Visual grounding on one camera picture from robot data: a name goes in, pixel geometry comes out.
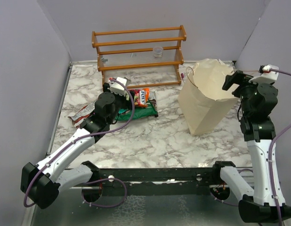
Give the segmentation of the green snack packet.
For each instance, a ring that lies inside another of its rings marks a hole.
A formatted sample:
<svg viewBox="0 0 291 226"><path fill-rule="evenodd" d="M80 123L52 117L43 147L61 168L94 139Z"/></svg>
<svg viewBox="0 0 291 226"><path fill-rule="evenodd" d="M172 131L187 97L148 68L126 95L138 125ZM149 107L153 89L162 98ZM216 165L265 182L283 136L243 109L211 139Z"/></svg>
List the green snack packet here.
<svg viewBox="0 0 291 226"><path fill-rule="evenodd" d="M145 118L145 117L158 117L158 111L156 111L151 105L150 101L147 101L146 107L135 107L135 112L133 116L133 120ZM121 109L116 118L117 121L128 121L131 117L132 110L124 110Z"/></svg>

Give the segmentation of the orange Fox's fruits packet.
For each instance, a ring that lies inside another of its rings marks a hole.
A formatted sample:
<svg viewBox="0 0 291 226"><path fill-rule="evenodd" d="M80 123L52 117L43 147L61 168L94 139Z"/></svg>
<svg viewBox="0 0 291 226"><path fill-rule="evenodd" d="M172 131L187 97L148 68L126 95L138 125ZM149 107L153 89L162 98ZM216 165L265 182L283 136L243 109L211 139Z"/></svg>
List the orange Fox's fruits packet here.
<svg viewBox="0 0 291 226"><path fill-rule="evenodd" d="M146 107L147 101L149 99L150 89L143 88L143 89L130 89L130 93L134 99L134 105L136 107Z"/></svg>

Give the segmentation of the beige paper bag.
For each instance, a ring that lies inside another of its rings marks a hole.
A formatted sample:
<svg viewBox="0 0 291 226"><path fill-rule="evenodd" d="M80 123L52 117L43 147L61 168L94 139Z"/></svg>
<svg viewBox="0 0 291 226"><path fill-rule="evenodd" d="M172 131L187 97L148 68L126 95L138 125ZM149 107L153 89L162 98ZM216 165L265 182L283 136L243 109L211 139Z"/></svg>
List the beige paper bag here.
<svg viewBox="0 0 291 226"><path fill-rule="evenodd" d="M221 60L204 59L194 64L179 93L179 107L191 135L209 133L221 122L238 101L231 92L222 89L227 75L234 69Z"/></svg>

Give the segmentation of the red orange snack packet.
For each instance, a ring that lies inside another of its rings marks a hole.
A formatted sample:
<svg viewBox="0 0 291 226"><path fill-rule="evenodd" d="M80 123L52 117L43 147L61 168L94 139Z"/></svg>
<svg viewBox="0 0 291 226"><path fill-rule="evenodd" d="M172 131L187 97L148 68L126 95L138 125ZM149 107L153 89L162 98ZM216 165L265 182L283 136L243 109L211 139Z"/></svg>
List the red orange snack packet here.
<svg viewBox="0 0 291 226"><path fill-rule="evenodd" d="M85 105L75 115L68 116L67 118L71 120L74 127L79 128L83 121L93 113L94 109L95 101Z"/></svg>

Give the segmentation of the brown snack bag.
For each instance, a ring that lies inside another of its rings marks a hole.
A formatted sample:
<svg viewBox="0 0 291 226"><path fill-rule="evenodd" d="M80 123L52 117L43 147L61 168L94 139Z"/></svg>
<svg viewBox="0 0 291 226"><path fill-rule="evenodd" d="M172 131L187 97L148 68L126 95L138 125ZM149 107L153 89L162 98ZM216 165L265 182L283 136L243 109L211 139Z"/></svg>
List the brown snack bag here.
<svg viewBox="0 0 291 226"><path fill-rule="evenodd" d="M153 108L157 111L157 101L156 101L156 93L155 91L150 91L149 99L148 99L153 106Z"/></svg>

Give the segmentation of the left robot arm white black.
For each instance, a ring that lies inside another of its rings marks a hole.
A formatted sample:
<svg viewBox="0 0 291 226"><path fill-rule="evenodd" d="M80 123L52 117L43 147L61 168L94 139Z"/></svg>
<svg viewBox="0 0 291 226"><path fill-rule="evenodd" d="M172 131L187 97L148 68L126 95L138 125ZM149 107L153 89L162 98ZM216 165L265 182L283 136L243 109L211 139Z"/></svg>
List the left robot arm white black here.
<svg viewBox="0 0 291 226"><path fill-rule="evenodd" d="M105 181L120 182L118 178L102 178L100 169L86 161L80 166L67 170L82 152L97 143L104 135L121 130L110 126L116 121L120 109L134 110L134 98L126 85L126 79L110 79L103 85L101 93L94 103L94 110L81 127L57 151L37 164L28 162L22 168L20 190L24 193L23 205L26 208L37 205L41 209L49 207L58 195L73 186L84 184L93 186Z"/></svg>

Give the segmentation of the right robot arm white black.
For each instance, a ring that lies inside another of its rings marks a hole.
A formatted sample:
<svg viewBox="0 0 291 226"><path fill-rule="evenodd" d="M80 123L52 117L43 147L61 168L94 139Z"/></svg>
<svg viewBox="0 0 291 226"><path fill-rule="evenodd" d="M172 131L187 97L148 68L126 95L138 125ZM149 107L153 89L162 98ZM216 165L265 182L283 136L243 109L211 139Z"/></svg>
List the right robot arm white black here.
<svg viewBox="0 0 291 226"><path fill-rule="evenodd" d="M216 184L226 184L238 200L240 217L245 223L277 223L291 218L291 206L286 204L278 178L275 159L275 142L291 124L279 134L270 118L278 103L278 90L273 86L281 73L278 67L263 65L259 76L237 70L227 75L223 90L229 90L240 99L242 117L239 120L244 141L251 154L254 186L251 187L231 162L217 161L211 179Z"/></svg>

